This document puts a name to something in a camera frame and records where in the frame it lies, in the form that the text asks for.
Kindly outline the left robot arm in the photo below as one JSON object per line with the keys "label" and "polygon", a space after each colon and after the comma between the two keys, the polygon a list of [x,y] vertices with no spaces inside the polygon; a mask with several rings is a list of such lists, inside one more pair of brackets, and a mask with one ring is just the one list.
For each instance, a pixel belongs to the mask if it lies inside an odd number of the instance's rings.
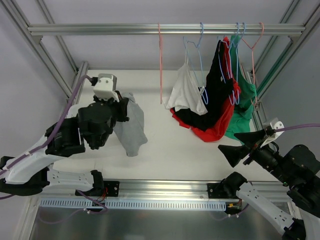
{"label": "left robot arm", "polygon": [[97,97],[88,106],[73,105],[67,116],[50,126],[31,149],[18,157],[0,159],[0,191],[10,196],[33,196],[44,190],[75,190],[79,196],[100,196],[106,189],[102,173],[55,170],[55,162],[82,154],[86,146],[106,144],[118,122],[129,121],[127,97],[119,101]]}

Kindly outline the white tank top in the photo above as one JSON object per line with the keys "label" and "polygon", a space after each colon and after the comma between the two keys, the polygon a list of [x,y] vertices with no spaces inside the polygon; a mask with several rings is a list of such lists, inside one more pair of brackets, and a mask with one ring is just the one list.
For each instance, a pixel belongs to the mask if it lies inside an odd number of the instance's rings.
{"label": "white tank top", "polygon": [[189,66],[189,58],[185,55],[184,64],[177,70],[177,78],[171,94],[165,104],[167,110],[190,110],[202,116],[208,110],[202,100],[202,92],[199,90],[196,77],[192,75]]}

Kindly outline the grey tank top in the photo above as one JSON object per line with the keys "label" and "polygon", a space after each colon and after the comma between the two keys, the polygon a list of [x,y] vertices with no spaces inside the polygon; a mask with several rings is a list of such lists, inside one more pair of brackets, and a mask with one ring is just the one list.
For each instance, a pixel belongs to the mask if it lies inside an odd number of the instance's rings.
{"label": "grey tank top", "polygon": [[121,95],[128,99],[127,116],[129,121],[117,122],[113,131],[123,146],[126,155],[136,157],[139,154],[140,147],[148,142],[144,133],[145,115],[131,92],[122,92]]}

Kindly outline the light blue hanger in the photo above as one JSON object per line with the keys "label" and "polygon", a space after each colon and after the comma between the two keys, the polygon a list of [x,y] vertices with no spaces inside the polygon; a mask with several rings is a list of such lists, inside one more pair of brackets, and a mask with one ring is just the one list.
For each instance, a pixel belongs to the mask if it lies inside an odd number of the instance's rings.
{"label": "light blue hanger", "polygon": [[[203,61],[202,61],[202,55],[201,55],[201,52],[200,52],[203,36],[204,36],[204,24],[202,22],[200,22],[200,37],[198,39],[198,42],[195,43],[194,41],[190,41],[190,40],[187,39],[186,36],[183,36],[182,40],[183,40],[183,45],[184,45],[184,48],[185,48],[185,51],[186,51],[187,60],[190,63],[191,69],[193,71],[194,77],[195,77],[196,82],[197,82],[197,87],[198,87],[198,90],[200,92],[200,96],[201,96],[204,104],[207,105],[209,103],[209,97],[208,97],[208,93],[207,93],[207,89],[206,89],[206,81],[205,81],[205,74],[204,74],[204,69],[203,69]],[[194,48],[196,49],[197,54],[198,54],[199,66],[200,66],[200,77],[198,77],[198,75],[196,74],[194,64],[193,64],[193,62],[191,60],[191,57],[189,55],[189,51],[188,51],[188,44],[189,43],[194,45]]]}

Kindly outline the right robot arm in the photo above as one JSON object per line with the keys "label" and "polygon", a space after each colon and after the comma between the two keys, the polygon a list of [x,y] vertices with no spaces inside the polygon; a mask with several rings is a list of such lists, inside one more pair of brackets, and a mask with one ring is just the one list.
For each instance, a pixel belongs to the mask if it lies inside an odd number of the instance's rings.
{"label": "right robot arm", "polygon": [[241,160],[244,165],[256,162],[275,177],[299,209],[298,219],[282,211],[240,173],[233,172],[216,188],[228,198],[239,198],[260,213],[281,234],[283,240],[318,240],[320,238],[320,162],[303,144],[295,145],[285,156],[270,148],[279,134],[289,127],[268,126],[255,132],[236,133],[242,146],[222,145],[218,149],[232,167]]}

